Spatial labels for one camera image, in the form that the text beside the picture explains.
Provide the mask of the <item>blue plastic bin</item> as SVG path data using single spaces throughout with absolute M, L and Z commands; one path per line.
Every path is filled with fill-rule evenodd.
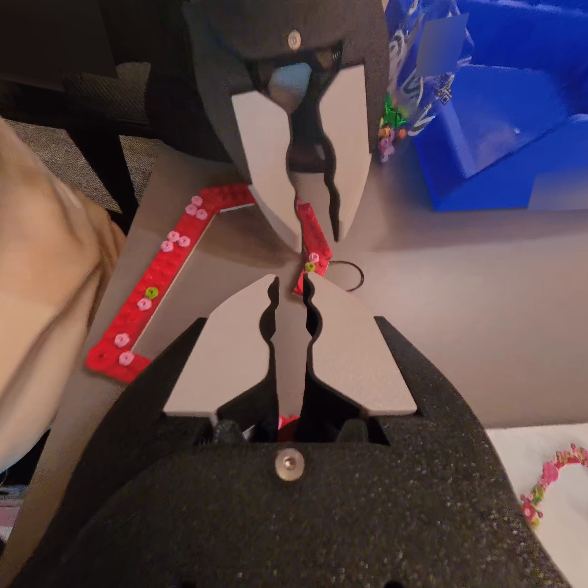
M 587 1 L 457 4 L 471 59 L 414 138 L 434 209 L 587 209 Z

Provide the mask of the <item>red brick frame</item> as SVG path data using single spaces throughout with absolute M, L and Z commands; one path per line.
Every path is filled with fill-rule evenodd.
M 165 387 L 172 383 L 167 379 L 169 375 L 163 372 L 161 378 L 153 379 L 152 376 L 158 375 L 149 367 L 153 360 L 134 352 L 134 345 L 178 282 L 180 271 L 213 219 L 223 212 L 257 205 L 253 188 L 244 183 L 204 188 L 199 195 L 191 197 L 181 219 L 160 245 L 111 325 L 88 352 L 87 368 L 128 385 L 110 412 L 115 413 L 116 422 L 128 417 L 129 430 L 149 428 L 160 419 L 166 390 L 155 384 L 163 383 Z M 312 205 L 297 204 L 296 210 L 302 221 L 306 253 L 305 268 L 293 293 L 302 296 L 304 276 L 307 273 L 324 276 L 332 253 Z M 261 384 L 245 390 L 245 400 L 223 402 L 219 419 L 238 423 L 244 433 L 251 427 L 256 428 L 258 432 L 253 435 L 259 442 L 277 440 L 279 430 L 297 417 L 283 419 L 279 416 L 274 380 L 275 363 L 270 363 L 269 376 Z

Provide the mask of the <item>pink checked cloth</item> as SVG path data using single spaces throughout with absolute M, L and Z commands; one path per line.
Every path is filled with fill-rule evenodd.
M 28 485 L 1 485 L 1 550 L 8 542 L 19 511 L 24 503 Z

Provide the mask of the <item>printed bag of small bricks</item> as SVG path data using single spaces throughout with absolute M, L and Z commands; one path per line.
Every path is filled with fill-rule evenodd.
M 382 164 L 452 99 L 456 74 L 474 48 L 468 15 L 457 1 L 388 1 L 385 17 L 389 74 L 378 131 Z

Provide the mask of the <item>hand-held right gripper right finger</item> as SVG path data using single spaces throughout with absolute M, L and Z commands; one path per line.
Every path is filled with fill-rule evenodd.
M 308 375 L 368 416 L 417 411 L 374 315 L 353 294 L 320 276 L 304 277 Z

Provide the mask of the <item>grey desk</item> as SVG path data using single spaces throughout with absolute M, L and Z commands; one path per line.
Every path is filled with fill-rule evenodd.
M 232 183 L 228 164 L 163 146 L 114 275 L 97 310 L 1 564 L 7 587 L 46 531 L 91 434 L 123 386 L 83 366 L 180 217 L 185 198 Z M 438 213 L 414 149 L 372 163 L 355 220 L 332 245 L 365 272 L 357 297 L 386 317 L 456 386 L 485 427 L 587 422 L 587 212 Z M 256 212 L 214 221 L 163 315 L 140 349 L 159 352 L 180 327 L 235 290 L 274 273 L 281 300 L 275 337 L 281 409 L 298 413 L 309 334 L 290 296 L 300 258 Z

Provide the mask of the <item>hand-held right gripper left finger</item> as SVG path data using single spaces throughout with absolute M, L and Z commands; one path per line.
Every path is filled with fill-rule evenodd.
M 164 406 L 168 416 L 228 418 L 269 376 L 275 380 L 279 278 L 267 274 L 222 302 L 206 320 Z

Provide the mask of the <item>dark furniture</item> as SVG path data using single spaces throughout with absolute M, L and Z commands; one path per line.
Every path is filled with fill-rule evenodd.
M 136 190 L 120 137 L 179 149 L 201 113 L 183 1 L 1 1 L 1 114 L 63 129 L 119 212 Z

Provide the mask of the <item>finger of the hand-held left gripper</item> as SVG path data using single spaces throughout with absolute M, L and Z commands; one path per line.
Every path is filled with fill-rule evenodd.
M 355 219 L 371 166 L 363 64 L 335 75 L 319 101 L 319 119 L 329 148 L 329 216 L 340 242 Z
M 258 91 L 233 95 L 232 105 L 254 199 L 276 235 L 299 254 L 302 226 L 288 169 L 292 141 L 289 115 Z

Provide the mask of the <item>group of pink flower studs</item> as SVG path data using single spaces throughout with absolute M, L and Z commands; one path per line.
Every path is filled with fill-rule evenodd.
M 133 352 L 132 348 L 139 340 L 154 317 L 164 295 L 169 293 L 172 285 L 184 268 L 206 229 L 214 218 L 225 212 L 258 205 L 253 190 L 244 183 L 204 188 L 191 198 L 180 221 L 161 243 L 159 252 L 148 266 L 125 304 L 121 307 L 97 348 L 95 354 L 108 365 L 131 367 L 139 372 L 149 360 Z M 148 300 L 145 290 L 157 287 L 158 298 Z

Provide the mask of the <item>white instruction sheet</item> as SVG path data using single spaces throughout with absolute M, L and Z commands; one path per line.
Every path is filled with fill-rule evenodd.
M 530 494 L 544 464 L 556 454 L 587 449 L 587 423 L 488 429 L 517 497 Z M 539 503 L 534 528 L 551 560 L 572 587 L 587 587 L 587 466 L 565 465 Z

